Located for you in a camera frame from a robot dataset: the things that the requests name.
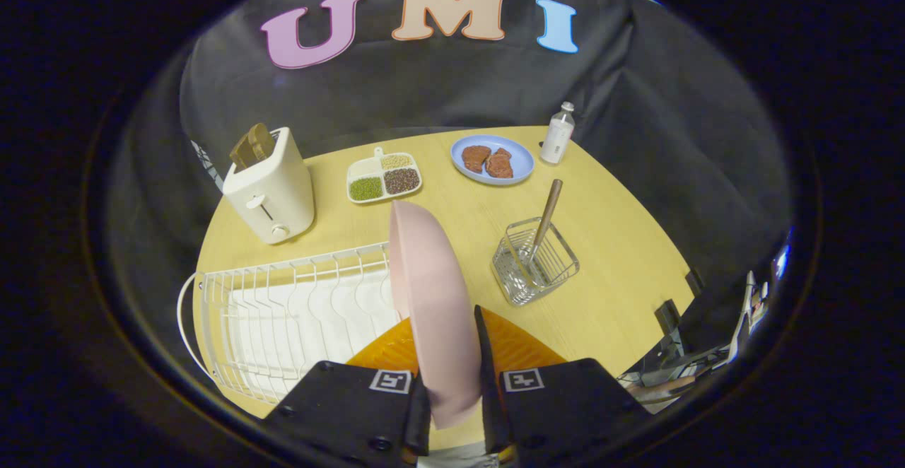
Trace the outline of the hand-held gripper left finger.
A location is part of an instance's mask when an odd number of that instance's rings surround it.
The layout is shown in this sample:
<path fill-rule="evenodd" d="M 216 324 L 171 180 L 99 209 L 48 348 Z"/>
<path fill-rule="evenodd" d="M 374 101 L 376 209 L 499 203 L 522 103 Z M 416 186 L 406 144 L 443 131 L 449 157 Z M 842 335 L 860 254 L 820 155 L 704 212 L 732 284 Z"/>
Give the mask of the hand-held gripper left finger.
<path fill-rule="evenodd" d="M 410 320 L 345 364 L 320 361 L 263 419 L 269 430 L 354 467 L 411 467 L 428 455 L 431 406 Z"/>

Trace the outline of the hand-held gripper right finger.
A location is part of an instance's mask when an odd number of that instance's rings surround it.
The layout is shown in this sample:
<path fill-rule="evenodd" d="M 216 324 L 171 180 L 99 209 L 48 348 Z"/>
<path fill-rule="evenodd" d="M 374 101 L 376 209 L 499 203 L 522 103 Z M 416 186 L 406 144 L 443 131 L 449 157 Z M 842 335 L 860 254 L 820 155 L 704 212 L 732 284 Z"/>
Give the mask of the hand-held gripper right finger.
<path fill-rule="evenodd" d="M 652 414 L 594 358 L 567 361 L 484 307 L 479 336 L 484 445 L 517 467 L 572 467 L 607 456 Z"/>

